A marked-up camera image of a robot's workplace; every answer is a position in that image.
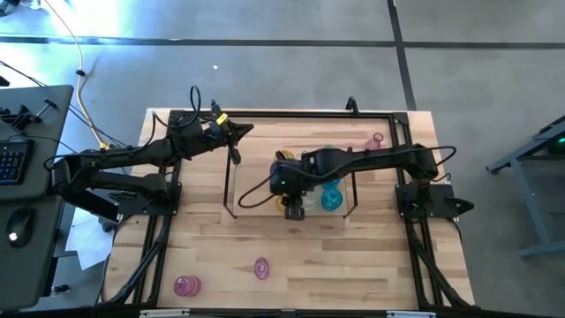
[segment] keyboard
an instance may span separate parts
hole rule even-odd
[[[19,185],[24,181],[33,140],[0,140],[0,186]]]

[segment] concrete floor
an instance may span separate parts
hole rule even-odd
[[[187,39],[393,40],[386,0],[67,1],[57,6],[77,35]],[[565,42],[560,0],[396,0],[405,41]],[[46,11],[19,8],[0,35],[66,35]],[[107,133],[136,143],[147,107],[188,107],[190,85],[226,107],[406,110],[394,48],[82,46],[90,79],[83,99]],[[484,167],[563,115],[565,50],[407,49],[418,110],[430,110],[456,195],[476,207],[462,217],[463,249],[478,305],[565,315],[565,255],[523,261],[537,243],[510,171]],[[49,84],[76,85],[72,45],[0,43],[0,59]],[[30,82],[0,72],[13,86]],[[95,148],[69,117],[63,141]],[[36,308],[92,304],[102,266],[62,261],[56,284],[73,291]]]

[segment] white paper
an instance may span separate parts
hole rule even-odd
[[[104,232],[97,216],[76,208],[65,250],[77,251],[84,270],[106,260],[112,251],[113,238],[114,231]]]

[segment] yellow cable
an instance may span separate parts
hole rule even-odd
[[[79,60],[79,71],[84,72],[84,71],[83,71],[82,49],[80,49],[79,42],[77,41],[77,38],[74,36],[74,33],[71,31],[71,29],[69,28],[69,26],[67,26],[67,24],[64,22],[63,18],[61,18],[61,16],[59,15],[59,13],[57,13],[57,11],[55,10],[55,8],[53,8],[53,6],[49,3],[49,1],[48,1],[48,0],[45,0],[45,3],[49,6],[49,8],[51,8],[51,10],[53,11],[53,13],[55,13],[55,15],[56,15],[56,16],[59,18],[59,20],[63,23],[64,27],[66,27],[67,31],[69,31],[69,34],[71,34],[72,40],[73,40],[74,43],[76,44],[77,49],[79,49],[79,56],[80,56],[80,60]],[[96,140],[97,140],[98,143],[100,144],[100,148],[109,149],[109,145],[108,145],[107,143],[105,143],[104,141],[102,141],[102,138],[100,137],[100,135],[98,134],[98,132],[94,129],[94,127],[95,127],[94,122],[93,122],[92,119],[90,118],[90,115],[88,115],[87,108],[85,107],[84,103],[82,102],[81,93],[82,93],[82,86],[83,86],[83,84],[84,84],[84,83],[82,82],[82,75],[79,74],[79,82],[77,83],[76,93],[77,93],[77,102],[79,102],[80,110],[82,111],[82,114],[85,116],[85,118],[88,120],[88,123],[90,123],[90,129],[92,130],[92,134],[94,135],[94,137],[96,138]]]

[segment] wooden plank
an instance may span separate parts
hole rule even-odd
[[[151,133],[151,111],[147,110],[141,144]],[[170,110],[154,111],[166,119]],[[429,112],[409,112],[409,119],[414,142],[437,146]],[[383,147],[390,147],[390,134],[385,129],[385,125],[388,126],[376,123],[378,121],[307,118],[237,118],[234,121],[256,124],[250,135],[240,142],[242,164],[268,166],[274,152],[281,147],[291,148],[295,153],[326,144],[359,148],[373,131],[383,133]],[[155,127],[155,138],[164,134],[164,127]],[[440,160],[439,151],[435,155],[436,160]],[[358,173],[359,206],[346,220],[317,216],[293,222],[284,220],[280,213],[240,216],[234,220],[222,206],[226,156],[227,150],[222,148],[182,164],[183,194],[181,207],[171,225],[158,300],[160,307],[417,307],[404,224],[396,213],[394,170]],[[267,176],[267,171],[263,170],[258,168],[258,178]],[[155,167],[138,166],[132,173],[142,176],[156,171]],[[233,207],[237,205],[233,201],[252,182],[235,185],[236,180],[232,178],[229,183],[232,189],[229,200]],[[346,181],[346,186],[350,186],[350,181]],[[146,217],[135,216],[117,234],[106,275],[106,298],[117,292],[139,263],[146,226]],[[455,227],[444,220],[430,220],[430,228],[440,269],[461,296],[472,303],[463,250]],[[258,257],[266,257],[270,264],[270,276],[265,281],[256,279],[253,274],[253,264]],[[431,299],[426,269],[423,274],[426,293]],[[182,275],[200,277],[203,286],[199,295],[180,298],[174,294],[172,284]],[[153,273],[149,272],[145,297],[152,277]]]

